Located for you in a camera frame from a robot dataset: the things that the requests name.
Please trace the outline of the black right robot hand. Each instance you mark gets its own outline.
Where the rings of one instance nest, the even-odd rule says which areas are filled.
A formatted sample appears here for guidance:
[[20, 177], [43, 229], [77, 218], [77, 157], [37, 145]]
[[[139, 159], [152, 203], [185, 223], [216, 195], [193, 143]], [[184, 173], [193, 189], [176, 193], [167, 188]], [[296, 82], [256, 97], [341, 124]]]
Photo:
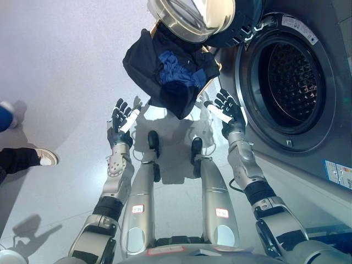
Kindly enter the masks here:
[[225, 89], [220, 89], [213, 102], [205, 101], [203, 105], [222, 121], [222, 135], [226, 139], [232, 132], [245, 135], [246, 120], [241, 107]]

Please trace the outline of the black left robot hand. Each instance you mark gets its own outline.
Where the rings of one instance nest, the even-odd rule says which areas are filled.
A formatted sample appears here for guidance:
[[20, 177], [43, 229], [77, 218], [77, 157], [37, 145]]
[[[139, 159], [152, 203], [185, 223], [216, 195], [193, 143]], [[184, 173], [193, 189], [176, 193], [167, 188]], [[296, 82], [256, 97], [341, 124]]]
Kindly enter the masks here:
[[111, 148], [118, 143], [125, 143], [129, 148], [132, 147], [133, 139], [129, 130], [140, 112], [141, 101], [138, 97], [135, 99], [132, 108], [122, 98], [118, 99], [112, 110], [111, 119], [107, 122], [107, 139]]

